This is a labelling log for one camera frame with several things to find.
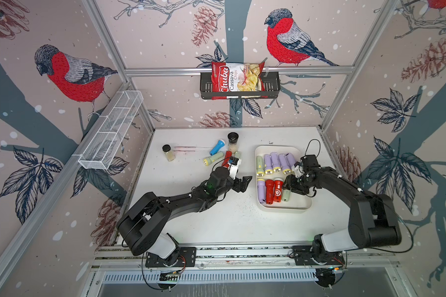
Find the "mounting plate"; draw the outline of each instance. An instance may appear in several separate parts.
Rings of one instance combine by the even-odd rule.
[[[318,264],[312,259],[312,252],[310,249],[312,246],[293,246],[292,250],[294,251],[294,261],[296,262],[296,266],[306,266],[306,265],[314,265]],[[340,262],[344,263],[345,259],[343,258],[343,254],[339,255],[339,253],[333,253],[334,258],[330,259],[325,263],[325,265],[334,265],[340,266]]]
[[[186,261],[186,267],[195,267],[195,258],[196,258],[196,248],[192,247],[184,247],[180,248],[180,253],[178,256],[183,256]],[[155,255],[153,253],[147,253],[147,259],[145,260],[145,267],[147,268],[168,268],[168,266],[164,265],[164,259]],[[172,267],[183,267],[184,262],[182,259],[178,258],[177,263]]]

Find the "bird illustration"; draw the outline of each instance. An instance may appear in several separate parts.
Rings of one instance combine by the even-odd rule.
[[[278,65],[294,63],[297,66],[305,60],[319,60],[337,66],[325,58],[306,32],[299,29],[288,9],[271,11],[264,24],[268,25],[269,53],[279,61]]]
[[[407,3],[407,4],[405,4],[405,6],[409,6],[409,5],[414,4],[414,3],[416,3],[416,2],[419,2],[419,1],[422,1],[422,0],[413,0],[413,1],[411,1],[411,2],[409,2],[409,3]],[[422,10],[424,10],[424,9],[426,9],[426,10],[423,12],[423,14],[421,15],[420,19],[424,19],[424,18],[425,18],[425,14],[426,14],[426,12],[427,12],[430,8],[437,9],[438,12],[440,13],[440,16],[439,16],[436,20],[438,20],[438,19],[440,19],[440,18],[445,18],[445,17],[446,17],[446,16],[444,16],[444,15],[441,15],[441,9],[443,9],[443,8],[446,7],[446,0],[424,0],[424,2],[427,2],[427,4],[425,4],[425,5],[427,5],[428,7],[426,7],[426,8],[423,7],[423,8],[422,8]]]
[[[36,51],[35,63],[40,75],[46,73],[69,99],[93,103],[88,119],[91,115],[99,115],[94,111],[94,100],[101,93],[107,96],[104,92],[106,80],[117,73],[116,70],[99,66],[88,59],[69,56],[49,44]]]

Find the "black wire basket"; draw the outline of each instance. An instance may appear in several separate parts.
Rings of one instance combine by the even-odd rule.
[[[200,92],[202,99],[210,100],[212,97],[226,97],[227,99],[274,99],[278,98],[281,84],[279,72],[262,72],[260,75],[264,91],[255,92],[213,92],[212,74],[210,72],[200,73]]]

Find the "chip bag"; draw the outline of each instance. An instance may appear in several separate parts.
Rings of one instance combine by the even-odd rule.
[[[264,67],[261,64],[242,64],[212,62],[213,92],[254,92],[264,91],[260,74]],[[254,98],[260,96],[243,96]],[[215,99],[231,99],[238,96],[212,97]]]

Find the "white table surface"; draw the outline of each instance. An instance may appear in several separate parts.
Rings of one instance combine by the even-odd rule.
[[[183,194],[208,179],[212,166],[206,167],[202,162],[209,155],[208,151],[176,152],[176,159],[168,162],[162,152],[163,145],[213,147],[218,139],[227,142],[230,132],[238,133],[238,150],[242,154],[242,164],[236,176],[253,176],[247,191],[229,191],[224,201],[207,211],[168,221],[163,232],[168,232],[180,243],[288,243],[312,241],[314,235],[347,226],[349,208],[326,189],[318,189],[312,206],[299,214],[266,212],[256,205],[256,147],[294,146],[303,154],[309,140],[318,139],[322,143],[315,127],[156,130],[130,206],[147,192],[157,196]],[[317,154],[318,149],[318,143],[313,141],[307,153]],[[334,167],[323,145],[317,159],[321,166]]]

